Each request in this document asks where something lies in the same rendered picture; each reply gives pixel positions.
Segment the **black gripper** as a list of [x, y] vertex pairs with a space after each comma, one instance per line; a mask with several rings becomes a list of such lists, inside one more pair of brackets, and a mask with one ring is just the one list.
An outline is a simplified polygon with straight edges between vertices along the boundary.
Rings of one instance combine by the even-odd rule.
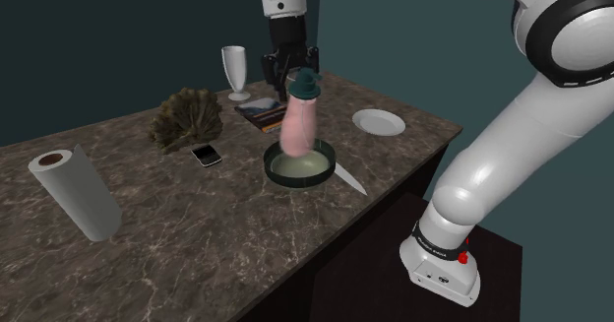
[[320, 73], [319, 48], [306, 46], [305, 16], [269, 19], [274, 52], [261, 58], [263, 74], [272, 85], [280, 102], [287, 102], [285, 81], [289, 71], [289, 55], [295, 62], [305, 62], [316, 74]]

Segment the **white goblet glass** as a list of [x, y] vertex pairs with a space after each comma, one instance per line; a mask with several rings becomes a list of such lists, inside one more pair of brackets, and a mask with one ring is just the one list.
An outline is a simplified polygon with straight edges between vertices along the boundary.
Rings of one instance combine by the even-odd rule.
[[251, 95], [244, 88], [247, 78], [246, 49], [243, 46], [228, 45], [221, 49], [223, 69], [232, 93], [228, 98], [243, 101]]

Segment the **dark cover book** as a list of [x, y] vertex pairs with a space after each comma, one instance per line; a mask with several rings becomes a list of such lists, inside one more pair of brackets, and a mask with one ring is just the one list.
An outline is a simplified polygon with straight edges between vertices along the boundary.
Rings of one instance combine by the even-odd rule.
[[234, 109], [263, 133], [270, 133], [280, 128], [286, 105], [273, 98], [262, 97], [236, 105]]

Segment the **pink bottle green pump cap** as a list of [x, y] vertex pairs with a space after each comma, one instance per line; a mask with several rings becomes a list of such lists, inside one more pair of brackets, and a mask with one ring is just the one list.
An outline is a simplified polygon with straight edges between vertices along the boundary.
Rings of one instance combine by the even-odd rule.
[[293, 158], [307, 155], [315, 144], [317, 128], [318, 81], [322, 77], [312, 68], [301, 68], [289, 86], [285, 116], [280, 130], [280, 146]]

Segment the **white plate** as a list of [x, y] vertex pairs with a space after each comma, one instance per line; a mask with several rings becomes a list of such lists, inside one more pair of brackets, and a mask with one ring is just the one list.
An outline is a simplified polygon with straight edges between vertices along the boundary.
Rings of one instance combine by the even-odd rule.
[[405, 130], [405, 122], [383, 109], [361, 109], [352, 115], [353, 123], [363, 132], [376, 136], [396, 136]]

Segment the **dark green round bowl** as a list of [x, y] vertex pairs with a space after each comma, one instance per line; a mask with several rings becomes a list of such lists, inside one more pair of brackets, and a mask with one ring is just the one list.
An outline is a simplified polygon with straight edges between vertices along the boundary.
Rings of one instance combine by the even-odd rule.
[[275, 142], [265, 150], [263, 161], [265, 173], [272, 182], [286, 188], [304, 189], [317, 186], [334, 174], [336, 151], [329, 143], [317, 139], [308, 154], [293, 158]]

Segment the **black smartphone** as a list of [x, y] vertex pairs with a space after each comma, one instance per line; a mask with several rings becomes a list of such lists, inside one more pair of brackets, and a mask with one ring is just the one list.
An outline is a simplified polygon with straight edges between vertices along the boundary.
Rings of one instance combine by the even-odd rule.
[[221, 155], [211, 145], [204, 145], [191, 151], [203, 167], [209, 167], [222, 161]]

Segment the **silver knife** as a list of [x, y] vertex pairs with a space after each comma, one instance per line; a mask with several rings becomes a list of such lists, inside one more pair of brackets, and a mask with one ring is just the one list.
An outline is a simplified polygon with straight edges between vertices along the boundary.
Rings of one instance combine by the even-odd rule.
[[354, 188], [356, 191], [367, 196], [367, 192], [362, 186], [362, 184], [338, 162], [336, 163], [335, 174], [340, 177], [344, 182], [349, 184], [352, 188]]

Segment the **dark robot stand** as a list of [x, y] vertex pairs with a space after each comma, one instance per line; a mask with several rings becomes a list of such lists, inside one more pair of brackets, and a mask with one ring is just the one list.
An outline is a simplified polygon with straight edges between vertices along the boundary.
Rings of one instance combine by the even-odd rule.
[[426, 205], [403, 195], [317, 274], [310, 322], [521, 322], [522, 248], [480, 226], [469, 236], [481, 276], [473, 305], [410, 281], [399, 245]]

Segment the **white paper towel roll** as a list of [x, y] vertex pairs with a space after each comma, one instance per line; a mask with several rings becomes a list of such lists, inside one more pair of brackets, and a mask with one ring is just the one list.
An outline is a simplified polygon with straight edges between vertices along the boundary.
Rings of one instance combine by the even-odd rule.
[[42, 154], [28, 169], [89, 240], [120, 228], [122, 211], [79, 144]]

